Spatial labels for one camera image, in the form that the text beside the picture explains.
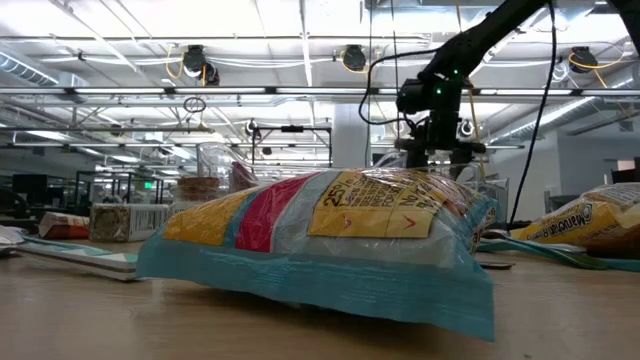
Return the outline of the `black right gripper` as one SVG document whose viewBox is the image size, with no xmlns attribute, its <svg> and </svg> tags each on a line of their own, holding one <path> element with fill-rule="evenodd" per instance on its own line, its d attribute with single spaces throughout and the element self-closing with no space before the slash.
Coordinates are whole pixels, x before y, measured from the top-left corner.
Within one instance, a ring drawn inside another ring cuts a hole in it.
<svg viewBox="0 0 640 360">
<path fill-rule="evenodd" d="M 479 142 L 462 141 L 457 138 L 458 115 L 434 115 L 421 120 L 411 128 L 408 138 L 400 138 L 394 147 L 407 151 L 406 167 L 408 169 L 424 168 L 428 165 L 427 150 L 462 150 L 484 154 L 486 146 Z M 468 153 L 451 153 L 449 155 L 449 176 L 456 180 L 472 160 Z"/>
</svg>

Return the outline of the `yellow Maruchan ramen pack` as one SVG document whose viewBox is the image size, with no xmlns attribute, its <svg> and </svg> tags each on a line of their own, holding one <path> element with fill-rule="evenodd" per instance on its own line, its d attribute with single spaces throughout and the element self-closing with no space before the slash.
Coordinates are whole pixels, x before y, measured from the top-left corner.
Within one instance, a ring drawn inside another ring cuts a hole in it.
<svg viewBox="0 0 640 360">
<path fill-rule="evenodd" d="M 640 182 L 602 185 L 546 214 L 511 236 L 583 247 L 597 240 L 640 235 Z"/>
</svg>

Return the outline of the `blue-edged Maruchan ramen pack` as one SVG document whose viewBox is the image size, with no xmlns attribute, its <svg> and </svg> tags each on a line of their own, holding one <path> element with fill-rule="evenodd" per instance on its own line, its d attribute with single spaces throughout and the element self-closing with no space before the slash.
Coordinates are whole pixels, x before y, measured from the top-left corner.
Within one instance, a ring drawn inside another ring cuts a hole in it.
<svg viewBox="0 0 640 360">
<path fill-rule="evenodd" d="M 136 272 L 489 341 L 493 284 L 474 253 L 495 210 L 438 174 L 325 169 L 177 213 Z"/>
</svg>

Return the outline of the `silver spoon teal handle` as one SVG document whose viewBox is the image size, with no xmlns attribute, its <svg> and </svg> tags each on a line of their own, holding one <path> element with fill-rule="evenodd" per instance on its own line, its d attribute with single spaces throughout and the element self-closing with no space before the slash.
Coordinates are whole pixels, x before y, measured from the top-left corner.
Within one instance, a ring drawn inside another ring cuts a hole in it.
<svg viewBox="0 0 640 360">
<path fill-rule="evenodd" d="M 69 266 L 94 275 L 119 280 L 134 281 L 137 259 L 129 261 L 122 254 L 107 256 L 88 256 L 80 251 L 52 251 L 25 244 L 27 236 L 18 228 L 0 225 L 0 254 L 16 252 L 19 255 L 55 264 Z"/>
</svg>

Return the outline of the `brown food packet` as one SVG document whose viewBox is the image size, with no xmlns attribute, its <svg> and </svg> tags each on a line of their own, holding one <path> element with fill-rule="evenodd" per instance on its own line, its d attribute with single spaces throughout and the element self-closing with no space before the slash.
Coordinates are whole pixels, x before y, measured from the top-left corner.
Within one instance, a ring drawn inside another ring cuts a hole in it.
<svg viewBox="0 0 640 360">
<path fill-rule="evenodd" d="M 87 239 L 89 237 L 88 217 L 46 212 L 39 225 L 39 236 L 47 240 Z"/>
</svg>

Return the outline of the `clear plastic bin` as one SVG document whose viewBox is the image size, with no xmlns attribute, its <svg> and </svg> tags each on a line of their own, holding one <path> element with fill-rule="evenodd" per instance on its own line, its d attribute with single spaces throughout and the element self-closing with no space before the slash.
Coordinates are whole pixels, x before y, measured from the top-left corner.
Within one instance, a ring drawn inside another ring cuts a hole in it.
<svg viewBox="0 0 640 360">
<path fill-rule="evenodd" d="M 435 154 L 429 155 L 426 171 L 451 179 L 448 171 L 451 153 L 453 152 L 437 151 Z M 499 178 L 497 174 L 490 174 L 484 159 L 473 155 L 472 160 L 455 181 L 493 199 L 496 202 L 496 222 L 507 222 L 509 180 Z"/>
<path fill-rule="evenodd" d="M 196 146 L 197 171 L 200 177 L 217 177 L 220 180 L 221 195 L 231 194 L 229 190 L 229 174 L 231 163 L 241 163 L 258 180 L 258 186 L 323 171 L 319 167 L 297 165 L 255 164 L 243 159 L 227 145 L 219 143 L 202 143 Z"/>
</svg>

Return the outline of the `white building column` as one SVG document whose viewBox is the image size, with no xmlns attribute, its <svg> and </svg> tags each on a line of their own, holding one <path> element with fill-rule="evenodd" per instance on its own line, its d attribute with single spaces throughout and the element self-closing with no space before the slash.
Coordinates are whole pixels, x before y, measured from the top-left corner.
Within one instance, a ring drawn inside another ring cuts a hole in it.
<svg viewBox="0 0 640 360">
<path fill-rule="evenodd" d="M 369 145 L 367 123 L 357 104 L 336 104 L 332 123 L 332 163 L 338 168 L 368 166 Z"/>
</svg>

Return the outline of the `plain silver spoon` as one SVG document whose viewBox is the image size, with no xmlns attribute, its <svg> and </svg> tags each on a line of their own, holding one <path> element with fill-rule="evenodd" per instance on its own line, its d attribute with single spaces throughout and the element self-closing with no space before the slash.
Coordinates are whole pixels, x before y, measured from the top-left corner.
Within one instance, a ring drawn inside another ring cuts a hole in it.
<svg viewBox="0 0 640 360">
<path fill-rule="evenodd" d="M 501 240 L 511 242 L 518 245 L 527 245 L 536 249 L 556 250 L 575 254 L 586 254 L 587 250 L 583 247 L 567 245 L 567 244 L 542 244 L 529 240 L 517 240 L 509 236 L 506 232 L 486 230 L 482 233 L 483 240 Z"/>
</svg>

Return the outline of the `grey-lid barcode spice bottle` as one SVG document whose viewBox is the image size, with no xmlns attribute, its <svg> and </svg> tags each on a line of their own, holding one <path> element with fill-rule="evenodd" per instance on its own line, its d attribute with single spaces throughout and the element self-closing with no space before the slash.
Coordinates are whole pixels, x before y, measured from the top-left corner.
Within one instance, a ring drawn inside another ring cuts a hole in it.
<svg viewBox="0 0 640 360">
<path fill-rule="evenodd" d="M 145 241 L 167 220 L 169 207 L 161 204 L 94 204 L 90 211 L 89 240 L 104 243 Z"/>
</svg>

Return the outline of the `black computer monitor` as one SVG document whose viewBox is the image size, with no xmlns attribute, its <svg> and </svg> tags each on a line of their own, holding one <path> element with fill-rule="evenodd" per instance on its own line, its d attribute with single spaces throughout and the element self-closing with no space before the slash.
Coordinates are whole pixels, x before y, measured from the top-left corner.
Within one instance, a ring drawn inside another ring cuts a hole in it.
<svg viewBox="0 0 640 360">
<path fill-rule="evenodd" d="M 26 196 L 29 205 L 43 205 L 47 200 L 48 176 L 46 174 L 14 174 L 12 191 Z"/>
</svg>

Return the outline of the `long silver ventilation duct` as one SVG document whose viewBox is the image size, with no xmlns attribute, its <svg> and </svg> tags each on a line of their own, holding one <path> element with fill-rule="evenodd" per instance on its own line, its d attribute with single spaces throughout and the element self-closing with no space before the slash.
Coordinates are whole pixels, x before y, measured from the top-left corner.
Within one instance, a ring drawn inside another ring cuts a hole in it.
<svg viewBox="0 0 640 360">
<path fill-rule="evenodd" d="M 634 117 L 636 110 L 640 110 L 640 90 L 614 90 L 609 94 L 605 91 L 591 91 L 586 96 L 574 100 L 547 105 L 541 115 L 538 135 L 606 112 L 618 112 L 623 116 Z M 516 118 L 508 125 L 488 134 L 484 142 L 487 145 L 498 145 L 530 139 L 537 117 L 538 111 L 535 110 Z"/>
</svg>

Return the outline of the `black metal frame stand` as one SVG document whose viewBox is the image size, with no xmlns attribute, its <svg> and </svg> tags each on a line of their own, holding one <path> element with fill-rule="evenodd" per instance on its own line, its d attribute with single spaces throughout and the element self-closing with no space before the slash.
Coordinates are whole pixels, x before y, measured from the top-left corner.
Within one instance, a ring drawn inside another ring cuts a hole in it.
<svg viewBox="0 0 640 360">
<path fill-rule="evenodd" d="M 333 131 L 330 127 L 321 126 L 305 126 L 305 125 L 282 125 L 282 126 L 259 126 L 258 129 L 262 134 L 261 139 L 251 138 L 251 164 L 256 164 L 256 149 L 262 144 L 274 131 L 287 134 L 298 134 L 310 132 L 328 149 L 328 159 L 326 164 L 329 168 L 333 166 Z"/>
</svg>

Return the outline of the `long ceiling light rail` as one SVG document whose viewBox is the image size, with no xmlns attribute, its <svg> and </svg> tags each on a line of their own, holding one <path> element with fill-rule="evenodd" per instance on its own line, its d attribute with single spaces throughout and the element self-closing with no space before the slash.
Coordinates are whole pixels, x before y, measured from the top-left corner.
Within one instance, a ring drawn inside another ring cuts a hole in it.
<svg viewBox="0 0 640 360">
<path fill-rule="evenodd" d="M 364 95 L 365 88 L 354 87 L 0 87 L 0 95 Z M 480 96 L 543 95 L 543 89 L 474 88 Z M 372 88 L 373 95 L 396 95 L 394 88 Z M 640 96 L 640 89 L 551 89 L 550 96 L 618 97 Z"/>
</svg>

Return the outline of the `silver corrugated ventilation duct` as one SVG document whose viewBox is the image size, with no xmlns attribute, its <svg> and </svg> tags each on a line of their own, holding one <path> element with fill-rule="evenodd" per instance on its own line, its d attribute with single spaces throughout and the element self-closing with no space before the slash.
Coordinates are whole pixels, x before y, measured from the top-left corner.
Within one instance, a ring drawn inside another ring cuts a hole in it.
<svg viewBox="0 0 640 360">
<path fill-rule="evenodd" d="M 0 51 L 0 71 L 8 73 L 36 86 L 52 87 L 59 81 L 54 77 Z"/>
</svg>

